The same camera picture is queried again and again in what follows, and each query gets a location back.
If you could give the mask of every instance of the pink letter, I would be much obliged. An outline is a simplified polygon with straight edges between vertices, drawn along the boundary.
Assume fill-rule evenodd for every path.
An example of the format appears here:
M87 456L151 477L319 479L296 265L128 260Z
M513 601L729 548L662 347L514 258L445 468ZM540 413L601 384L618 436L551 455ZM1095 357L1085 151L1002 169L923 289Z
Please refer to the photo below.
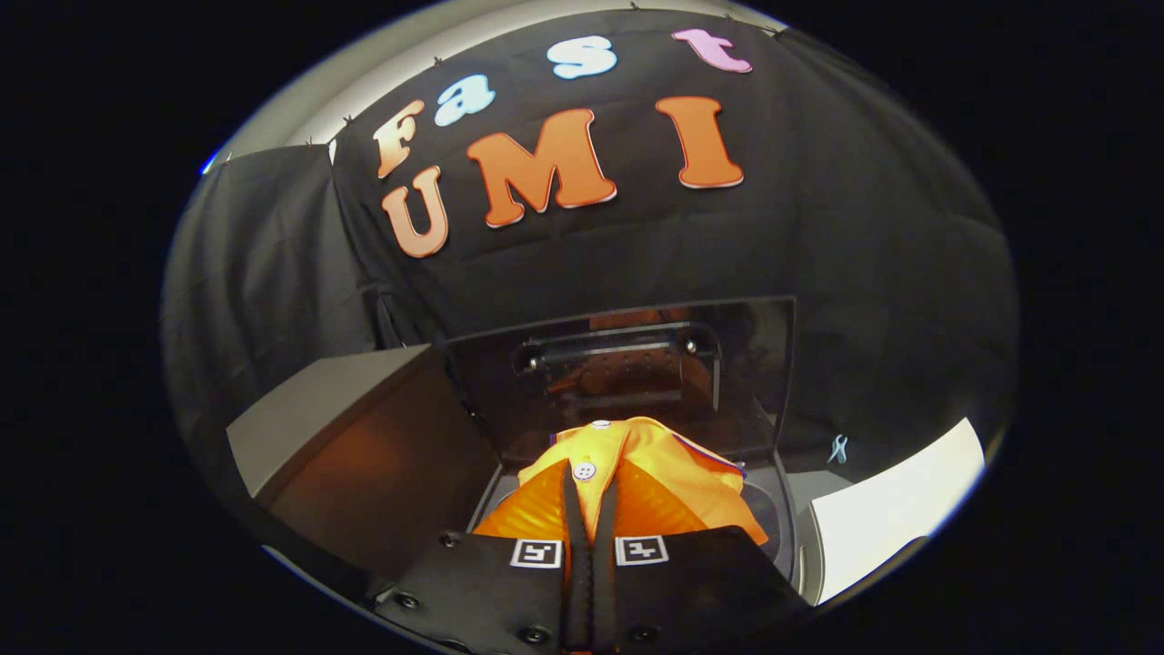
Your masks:
M702 29L684 29L683 31L672 34L670 37L676 41L687 41L701 59L719 70L729 72L747 72L752 70L752 64L744 59L733 59L728 52L724 52L724 48L732 47L731 41L726 38L711 36Z

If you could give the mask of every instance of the black fabric backdrop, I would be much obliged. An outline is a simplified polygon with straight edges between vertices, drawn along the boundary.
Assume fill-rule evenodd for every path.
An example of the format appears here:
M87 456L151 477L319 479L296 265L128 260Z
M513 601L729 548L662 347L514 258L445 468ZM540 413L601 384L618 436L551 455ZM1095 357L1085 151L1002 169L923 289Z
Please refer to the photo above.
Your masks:
M748 73L704 63L670 37L702 28L734 45ZM546 50L588 35L610 40L610 71L553 74ZM435 100L485 74L492 104L447 127ZM680 184L683 152L659 99L718 100L734 187ZM411 154L385 179L372 134L412 100ZM544 120L595 113L590 134L610 201L491 228L470 143L504 131L533 151ZM428 227L420 170L439 165L449 220L423 259L396 243L381 208L409 186ZM950 149L852 62L790 30L683 12L597 12L523 28L450 57L390 91L336 136L341 215L368 273L404 287L449 336L562 315L767 293L797 296L789 422L780 444L793 471L824 468L850 437L852 480L928 444L963 417L984 441L1010 411L1018 302L1006 240L988 200Z
M733 73L670 37L702 28L752 63ZM546 50L588 35L612 42L610 71L565 80ZM497 93L447 127L438 95L469 74ZM683 186L683 152L654 102L718 100L729 188ZM411 156L377 179L372 133L414 99ZM527 150L553 113L589 108L615 199L553 199L499 229L470 143L504 131ZM832 437L857 482L909 457L963 417L984 441L1010 413L1018 336L1006 240L950 149L883 84L789 30L669 10L596 12L470 48L389 91L324 145L215 164L173 240L163 290L168 389L197 465L248 524L225 428L311 362L623 307L790 293L797 298L789 471L825 467ZM396 243L381 200L441 168L449 236L418 259ZM328 567L331 564L320 564Z

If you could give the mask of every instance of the letter s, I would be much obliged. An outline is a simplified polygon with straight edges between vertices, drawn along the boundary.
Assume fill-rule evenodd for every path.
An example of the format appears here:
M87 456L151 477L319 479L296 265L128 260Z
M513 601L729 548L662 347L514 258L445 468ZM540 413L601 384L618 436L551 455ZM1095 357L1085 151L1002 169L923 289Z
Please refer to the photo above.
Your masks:
M615 67L618 57L610 48L610 41L601 36L583 36L552 45L546 50L546 57L558 64L554 66L554 74L562 79L574 79L604 73Z

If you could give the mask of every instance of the open box lid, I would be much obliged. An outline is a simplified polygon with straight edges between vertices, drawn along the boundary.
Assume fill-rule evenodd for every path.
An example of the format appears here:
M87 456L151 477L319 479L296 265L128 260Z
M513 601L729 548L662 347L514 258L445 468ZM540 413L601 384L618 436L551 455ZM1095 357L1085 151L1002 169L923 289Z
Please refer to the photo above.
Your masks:
M733 461L771 460L788 400L792 297L572 316L449 341L449 375L503 462L595 420L650 417Z

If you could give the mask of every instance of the orange letter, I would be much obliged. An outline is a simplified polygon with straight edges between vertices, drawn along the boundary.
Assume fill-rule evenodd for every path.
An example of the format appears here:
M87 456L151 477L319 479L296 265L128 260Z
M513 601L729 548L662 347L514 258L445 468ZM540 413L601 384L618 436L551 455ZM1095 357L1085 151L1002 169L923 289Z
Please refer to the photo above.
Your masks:
M728 158L716 114L722 108L711 98L663 98L655 108L675 121L683 147L683 170L679 180L691 188L734 186L744 180L744 169Z
M379 143L379 172L377 175L379 175L381 179L388 177L388 173L392 172L392 169L409 158L409 151L412 148L400 145L400 138L412 141L412 137L417 135L417 121L410 116L419 114L424 108L425 104L420 100L409 102L407 107L400 109L400 113L379 126L379 129L371 135Z
M490 227L512 225L525 215L525 207L513 201L510 186L541 213L549 205L549 184L558 171L558 205L580 207L615 197L615 183L602 176L602 168L590 142L590 109L567 109L546 119L534 154L503 131L478 138L466 151L481 166L489 194Z
M428 209L428 232L418 234L409 215L409 207L404 199L409 197L409 190L404 186L393 188L384 195L381 206L388 212L388 218L392 222L392 232L396 233L396 241L400 248L410 255L420 258L426 257L441 249L445 240L448 238L448 216L445 215L445 202L440 199L440 187L436 179L440 178L440 166L430 166L412 179L412 187L420 191L425 199L425 208Z

